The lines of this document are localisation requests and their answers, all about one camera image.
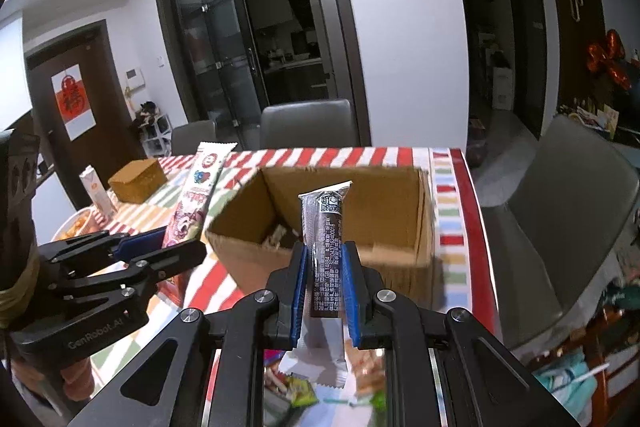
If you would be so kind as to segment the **white wall intercom panel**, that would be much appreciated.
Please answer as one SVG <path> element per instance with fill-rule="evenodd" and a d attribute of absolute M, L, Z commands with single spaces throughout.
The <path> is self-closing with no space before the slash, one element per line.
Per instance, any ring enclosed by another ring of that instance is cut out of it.
<path fill-rule="evenodd" d="M 140 68 L 128 69 L 126 72 L 127 86 L 131 91 L 145 87 L 145 80 Z"/>

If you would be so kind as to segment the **colourful striped tablecloth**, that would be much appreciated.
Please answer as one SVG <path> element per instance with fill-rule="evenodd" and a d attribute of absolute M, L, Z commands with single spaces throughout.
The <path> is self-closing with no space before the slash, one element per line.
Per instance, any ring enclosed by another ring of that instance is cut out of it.
<path fill-rule="evenodd" d="M 472 303 L 421 308 L 364 257 L 349 225 L 382 230 L 393 208 L 354 176 L 297 191 L 302 235 L 288 264 L 222 312 L 184 311 L 75 418 L 78 426 L 258 426 L 264 353 L 314 341 L 385 355 L 387 420 L 393 426 L 490 426 L 497 409 L 477 345 L 495 347 L 497 305 L 488 275 Z"/>

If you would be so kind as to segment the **pink white snack bar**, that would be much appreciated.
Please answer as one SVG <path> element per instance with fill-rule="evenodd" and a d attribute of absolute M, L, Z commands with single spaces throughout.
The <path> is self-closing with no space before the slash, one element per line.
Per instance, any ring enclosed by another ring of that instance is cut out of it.
<path fill-rule="evenodd" d="M 166 227 L 163 248 L 201 238 L 210 199 L 221 169 L 235 147 L 235 142 L 198 144 L 178 204 Z"/>

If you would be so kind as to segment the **brown chocolate bar wrapper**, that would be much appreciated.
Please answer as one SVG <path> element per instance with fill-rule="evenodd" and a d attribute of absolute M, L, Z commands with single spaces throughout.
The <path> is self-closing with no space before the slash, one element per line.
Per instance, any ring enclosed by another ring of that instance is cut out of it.
<path fill-rule="evenodd" d="M 341 388 L 347 379 L 343 326 L 343 202 L 352 184 L 329 185 L 299 196 L 304 283 L 294 348 L 279 371 L 311 384 Z"/>

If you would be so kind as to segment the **dark glass sliding door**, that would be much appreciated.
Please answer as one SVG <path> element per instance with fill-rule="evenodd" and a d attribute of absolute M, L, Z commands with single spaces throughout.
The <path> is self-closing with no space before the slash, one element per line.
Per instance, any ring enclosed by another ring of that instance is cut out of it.
<path fill-rule="evenodd" d="M 371 141 L 347 0 L 156 0 L 180 102 L 222 142 L 260 145 L 272 106 L 345 100 L 354 141 Z"/>

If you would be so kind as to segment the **woven brown tissue box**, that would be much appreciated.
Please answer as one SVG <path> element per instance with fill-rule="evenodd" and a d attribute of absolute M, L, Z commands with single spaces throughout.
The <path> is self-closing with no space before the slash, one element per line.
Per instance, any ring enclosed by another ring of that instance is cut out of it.
<path fill-rule="evenodd" d="M 166 182 L 166 174 L 156 158 L 130 161 L 108 179 L 117 198 L 128 204 L 142 204 Z"/>

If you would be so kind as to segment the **red foil balloon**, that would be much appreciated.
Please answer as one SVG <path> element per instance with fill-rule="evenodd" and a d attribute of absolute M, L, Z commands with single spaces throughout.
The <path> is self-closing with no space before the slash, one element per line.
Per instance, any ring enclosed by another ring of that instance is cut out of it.
<path fill-rule="evenodd" d="M 591 74 L 604 74 L 624 91 L 632 87 L 626 67 L 626 51 L 620 34 L 615 29 L 606 32 L 604 43 L 587 46 L 587 68 Z"/>

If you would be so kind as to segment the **grey chair right side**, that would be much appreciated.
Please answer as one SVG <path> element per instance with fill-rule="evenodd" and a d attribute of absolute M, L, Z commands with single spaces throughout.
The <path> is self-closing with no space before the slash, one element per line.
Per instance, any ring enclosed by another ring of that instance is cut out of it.
<path fill-rule="evenodd" d="M 570 313 L 638 195 L 638 171 L 614 146 L 573 119 L 552 120 L 511 197 L 482 210 L 506 347 Z"/>

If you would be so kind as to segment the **grey chair far left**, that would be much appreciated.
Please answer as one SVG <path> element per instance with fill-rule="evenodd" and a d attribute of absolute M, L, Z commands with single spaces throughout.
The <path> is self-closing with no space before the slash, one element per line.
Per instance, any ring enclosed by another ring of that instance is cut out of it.
<path fill-rule="evenodd" d="M 201 142 L 215 142 L 216 128 L 211 120 L 199 120 L 175 127 L 171 132 L 171 155 L 193 155 Z"/>

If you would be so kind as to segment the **open cardboard box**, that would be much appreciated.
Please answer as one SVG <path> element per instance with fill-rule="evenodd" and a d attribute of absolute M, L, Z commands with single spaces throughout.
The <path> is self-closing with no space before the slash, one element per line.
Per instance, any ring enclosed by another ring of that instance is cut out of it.
<path fill-rule="evenodd" d="M 257 171 L 205 231 L 236 285 L 252 293 L 288 265 L 294 242 L 309 251 L 314 306 L 340 306 L 342 246 L 385 287 L 431 308 L 434 294 L 434 209 L 427 173 L 416 167 L 271 167 Z"/>

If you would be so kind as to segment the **white orange drink carton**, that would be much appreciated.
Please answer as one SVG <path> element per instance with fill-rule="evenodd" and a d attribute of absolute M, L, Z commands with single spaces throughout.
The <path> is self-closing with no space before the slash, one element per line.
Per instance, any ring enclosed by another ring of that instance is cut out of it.
<path fill-rule="evenodd" d="M 96 169 L 88 165 L 80 174 L 79 178 L 91 202 L 96 206 L 96 210 L 106 219 L 111 220 L 116 215 L 117 208 L 111 200 L 111 197 L 108 196 Z"/>

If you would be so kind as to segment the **brown wooden door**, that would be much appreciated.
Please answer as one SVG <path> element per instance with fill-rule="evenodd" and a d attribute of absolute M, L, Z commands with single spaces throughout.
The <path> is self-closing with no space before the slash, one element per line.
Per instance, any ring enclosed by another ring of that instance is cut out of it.
<path fill-rule="evenodd" d="M 66 32 L 26 54 L 32 111 L 47 158 L 75 208 L 91 204 L 80 175 L 100 181 L 144 157 L 104 20 Z"/>

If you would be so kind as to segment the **white small shelf unit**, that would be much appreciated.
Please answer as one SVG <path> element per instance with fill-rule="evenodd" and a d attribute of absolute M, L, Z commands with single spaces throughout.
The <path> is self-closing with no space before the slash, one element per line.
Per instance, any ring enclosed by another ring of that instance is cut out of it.
<path fill-rule="evenodd" d="M 172 127 L 168 116 L 151 101 L 143 102 L 132 121 L 132 130 L 137 135 L 144 153 L 148 157 L 164 157 L 171 152 Z"/>

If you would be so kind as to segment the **red fu door poster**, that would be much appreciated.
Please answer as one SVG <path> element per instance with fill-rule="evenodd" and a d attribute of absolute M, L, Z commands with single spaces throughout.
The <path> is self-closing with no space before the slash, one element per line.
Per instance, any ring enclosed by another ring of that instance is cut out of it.
<path fill-rule="evenodd" d="M 80 66 L 63 69 L 51 83 L 68 139 L 74 141 L 96 125 Z"/>

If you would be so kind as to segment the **grey chair far middle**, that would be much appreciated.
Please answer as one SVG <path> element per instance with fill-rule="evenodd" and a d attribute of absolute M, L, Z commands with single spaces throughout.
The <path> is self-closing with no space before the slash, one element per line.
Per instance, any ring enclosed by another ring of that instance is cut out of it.
<path fill-rule="evenodd" d="M 357 146 L 352 106 L 342 98 L 268 106 L 260 118 L 259 144 L 263 150 Z"/>

